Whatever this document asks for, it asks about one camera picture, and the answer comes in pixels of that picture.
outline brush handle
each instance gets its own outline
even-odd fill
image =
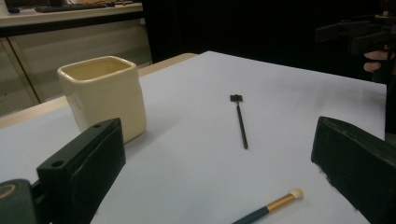
[[[241,219],[235,221],[233,224],[249,224],[249,223],[256,221],[257,219],[259,219],[261,217],[264,217],[268,213],[270,213],[270,211],[265,206],[261,209],[258,209],[257,211],[250,213],[249,215],[247,215],[245,217],[242,217]]]
[[[247,135],[245,134],[244,121],[242,121],[242,113],[239,104],[236,105],[236,110],[238,111],[239,126],[241,126],[242,140],[244,141],[244,148],[248,149]]]

